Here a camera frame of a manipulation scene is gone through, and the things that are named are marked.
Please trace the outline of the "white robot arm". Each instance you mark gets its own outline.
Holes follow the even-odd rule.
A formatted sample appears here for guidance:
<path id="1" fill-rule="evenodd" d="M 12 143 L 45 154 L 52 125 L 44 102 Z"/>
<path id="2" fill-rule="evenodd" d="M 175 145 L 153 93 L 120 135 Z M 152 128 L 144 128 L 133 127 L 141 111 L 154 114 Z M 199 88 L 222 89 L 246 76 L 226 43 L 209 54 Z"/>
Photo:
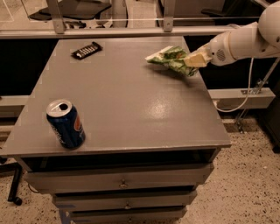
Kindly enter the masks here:
<path id="1" fill-rule="evenodd" d="M 184 58 L 188 67 L 225 66 L 247 58 L 275 58 L 280 53 L 280 2 L 267 7 L 257 22 L 223 32 Z"/>

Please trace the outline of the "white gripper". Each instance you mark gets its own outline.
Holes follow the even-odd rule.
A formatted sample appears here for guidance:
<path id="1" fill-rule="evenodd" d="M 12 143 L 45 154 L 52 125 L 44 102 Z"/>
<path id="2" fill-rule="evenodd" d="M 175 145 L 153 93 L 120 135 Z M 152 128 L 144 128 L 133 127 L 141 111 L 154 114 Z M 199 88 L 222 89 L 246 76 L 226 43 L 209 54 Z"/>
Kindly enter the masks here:
<path id="1" fill-rule="evenodd" d="M 188 67 L 206 67 L 209 62 L 216 66 L 225 66 L 235 62 L 229 48 L 230 32 L 224 32 L 212 38 L 206 48 L 191 52 L 184 58 Z"/>

